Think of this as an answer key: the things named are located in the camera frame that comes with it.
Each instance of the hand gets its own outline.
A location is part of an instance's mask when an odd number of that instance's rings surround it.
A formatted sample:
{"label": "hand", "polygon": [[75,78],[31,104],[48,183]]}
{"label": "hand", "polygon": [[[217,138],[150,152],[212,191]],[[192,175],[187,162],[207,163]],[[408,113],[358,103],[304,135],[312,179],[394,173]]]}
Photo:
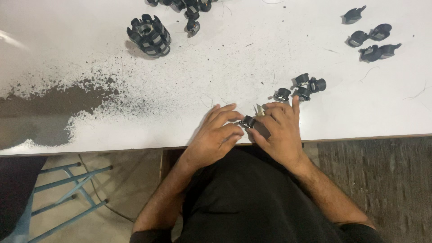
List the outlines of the hand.
{"label": "hand", "polygon": [[248,128],[256,143],[274,160],[292,173],[304,169],[310,160],[303,152],[299,128],[299,97],[294,96],[292,107],[280,102],[267,103],[264,116],[255,119],[270,132],[265,139],[257,130]]}
{"label": "hand", "polygon": [[192,170],[197,170],[222,159],[244,135],[242,129],[234,123],[224,125],[228,120],[243,119],[243,115],[233,111],[234,108],[235,104],[222,108],[219,104],[214,106],[180,161]]}

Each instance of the left hand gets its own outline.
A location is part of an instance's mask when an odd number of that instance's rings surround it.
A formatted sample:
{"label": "left hand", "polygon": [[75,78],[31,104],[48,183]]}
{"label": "left hand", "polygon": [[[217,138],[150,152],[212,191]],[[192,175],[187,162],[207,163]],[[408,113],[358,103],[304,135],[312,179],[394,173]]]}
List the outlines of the left hand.
{"label": "left hand", "polygon": [[222,159],[244,135],[240,126],[234,123],[224,125],[228,120],[243,119],[243,115],[233,111],[235,104],[213,107],[204,119],[201,129],[180,157],[193,170],[211,165]]}

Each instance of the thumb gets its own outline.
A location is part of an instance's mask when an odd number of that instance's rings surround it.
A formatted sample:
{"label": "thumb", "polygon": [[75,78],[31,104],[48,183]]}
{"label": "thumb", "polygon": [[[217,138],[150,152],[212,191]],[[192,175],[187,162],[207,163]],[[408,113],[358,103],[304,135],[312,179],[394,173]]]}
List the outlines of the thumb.
{"label": "thumb", "polygon": [[250,132],[252,136],[254,137],[255,142],[263,149],[265,150],[266,147],[270,146],[270,143],[267,142],[267,139],[263,137],[263,135],[260,134],[257,130],[253,128],[248,128],[246,131]]}
{"label": "thumb", "polygon": [[220,149],[219,150],[225,156],[235,146],[235,143],[237,143],[237,141],[240,140],[240,138],[241,138],[240,135],[230,136],[225,142],[223,142],[220,145]]}

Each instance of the black plastic part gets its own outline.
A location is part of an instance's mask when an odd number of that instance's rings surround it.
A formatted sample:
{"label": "black plastic part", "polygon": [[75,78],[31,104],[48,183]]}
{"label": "black plastic part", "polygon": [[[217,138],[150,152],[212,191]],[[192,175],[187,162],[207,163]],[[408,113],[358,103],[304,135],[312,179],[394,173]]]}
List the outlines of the black plastic part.
{"label": "black plastic part", "polygon": [[302,74],[295,78],[295,82],[297,83],[297,87],[301,87],[309,82],[309,74]]}
{"label": "black plastic part", "polygon": [[191,19],[186,24],[186,29],[191,33],[192,36],[196,35],[200,28],[200,22],[196,22]]}
{"label": "black plastic part", "polygon": [[327,84],[325,82],[325,80],[322,79],[318,79],[318,80],[311,80],[311,91],[312,93],[316,93],[318,91],[324,91],[325,88],[327,87]]}
{"label": "black plastic part", "polygon": [[169,5],[171,5],[172,0],[162,0],[162,3],[163,3],[164,5],[169,6]]}
{"label": "black plastic part", "polygon": [[371,39],[375,41],[382,41],[390,35],[391,25],[380,24],[370,34]]}
{"label": "black plastic part", "polygon": [[300,98],[303,98],[304,100],[310,100],[310,96],[312,94],[312,91],[306,89],[305,87],[300,87],[297,91]]}
{"label": "black plastic part", "polygon": [[240,125],[242,125],[242,127],[244,128],[254,128],[254,124],[255,122],[257,122],[257,120],[255,120],[253,117],[250,116],[245,116],[245,118],[240,121]]}
{"label": "black plastic part", "polygon": [[186,4],[187,7],[193,6],[193,5],[198,5],[197,0],[184,0],[184,3]]}
{"label": "black plastic part", "polygon": [[211,0],[200,0],[200,9],[203,12],[208,12],[212,8]]}
{"label": "black plastic part", "polygon": [[172,4],[180,11],[186,7],[182,0],[172,0]]}
{"label": "black plastic part", "polygon": [[345,23],[347,25],[350,24],[354,24],[355,22],[357,22],[359,19],[362,18],[362,15],[360,14],[363,10],[365,10],[366,5],[363,6],[362,8],[358,8],[358,9],[351,9],[350,11],[348,11],[343,17],[345,18]]}
{"label": "black plastic part", "polygon": [[129,39],[143,52],[153,58],[163,57],[169,54],[171,48],[171,36],[162,25],[158,17],[154,19],[149,14],[143,14],[142,19],[134,18],[127,27]]}
{"label": "black plastic part", "polygon": [[348,40],[348,44],[352,47],[359,47],[367,39],[369,39],[368,34],[361,30],[357,30],[351,35],[351,38]]}
{"label": "black plastic part", "polygon": [[198,6],[192,5],[187,7],[185,15],[188,19],[197,20],[200,17]]}
{"label": "black plastic part", "polygon": [[367,49],[360,50],[361,58],[368,61],[376,61],[382,55],[382,50],[377,45],[369,46]]}
{"label": "black plastic part", "polygon": [[285,88],[280,88],[273,97],[281,101],[288,101],[288,96],[291,94],[291,91]]}
{"label": "black plastic part", "polygon": [[386,59],[394,56],[394,50],[398,49],[402,44],[399,43],[397,45],[383,45],[380,47],[382,54],[380,59]]}
{"label": "black plastic part", "polygon": [[147,2],[149,2],[149,4],[151,4],[153,6],[157,6],[159,3],[159,0],[147,0]]}

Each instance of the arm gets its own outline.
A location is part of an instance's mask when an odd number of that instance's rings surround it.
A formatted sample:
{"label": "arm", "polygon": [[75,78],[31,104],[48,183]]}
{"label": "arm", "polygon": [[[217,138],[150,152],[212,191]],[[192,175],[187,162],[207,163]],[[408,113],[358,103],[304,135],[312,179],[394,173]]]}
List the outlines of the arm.
{"label": "arm", "polygon": [[257,130],[248,129],[256,143],[274,160],[294,174],[311,195],[314,203],[335,224],[357,223],[375,228],[354,202],[322,173],[302,150],[299,128],[299,97],[292,107],[273,102],[267,104],[265,116],[256,119],[264,124],[271,136],[265,139]]}
{"label": "arm", "polygon": [[239,126],[224,125],[228,120],[243,118],[234,108],[235,104],[213,107],[191,144],[138,215],[132,233],[174,226],[183,204],[182,192],[192,175],[222,159],[244,135]]}

